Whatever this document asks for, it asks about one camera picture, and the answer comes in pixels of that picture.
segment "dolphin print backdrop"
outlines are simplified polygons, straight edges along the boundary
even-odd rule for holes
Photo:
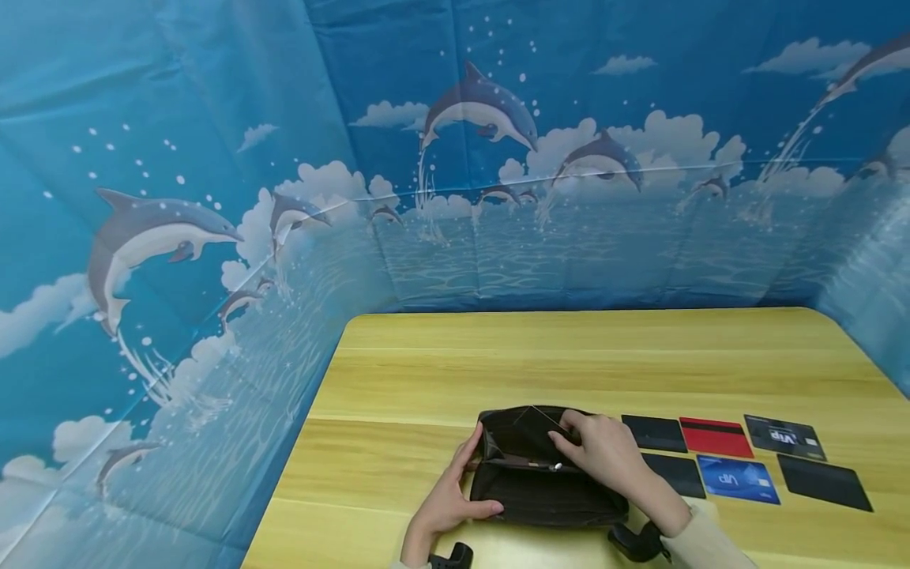
[[[0,18],[0,567],[236,567],[345,324],[815,307],[910,392],[910,20],[34,0]]]

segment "right hand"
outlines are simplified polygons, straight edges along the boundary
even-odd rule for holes
[[[605,415],[589,417],[567,409],[560,425],[566,431],[575,430],[581,436],[581,446],[550,431],[556,448],[604,486],[631,500],[637,494],[636,489],[653,478],[653,471],[642,458],[625,423]]]

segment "black handle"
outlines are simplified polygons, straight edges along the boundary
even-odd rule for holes
[[[462,542],[458,542],[452,547],[452,555],[448,559],[431,555],[430,567],[432,569],[470,569],[473,561],[474,551]]]
[[[653,522],[646,523],[639,533],[617,523],[607,533],[607,539],[626,559],[634,563],[647,563],[658,555],[670,559],[670,554],[663,548],[661,531]]]

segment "sleeve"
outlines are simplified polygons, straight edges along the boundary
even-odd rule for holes
[[[391,567],[389,569],[409,569],[409,568],[401,561],[396,561],[395,563],[393,563],[391,565]],[[430,567],[430,564],[427,563],[427,564],[423,565],[420,569],[432,569],[432,568]]]
[[[692,520],[674,538],[662,538],[674,565],[687,569],[757,569],[711,518],[692,506]]]

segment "wooden table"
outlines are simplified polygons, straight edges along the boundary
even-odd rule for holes
[[[857,470],[875,513],[788,493],[774,454],[756,450],[783,505],[709,494],[724,530],[762,568],[910,566],[910,404],[805,309],[361,316],[243,566],[386,567],[478,412],[528,403],[811,424],[828,460]],[[475,569],[642,566],[598,532],[474,523],[438,552],[456,540]]]

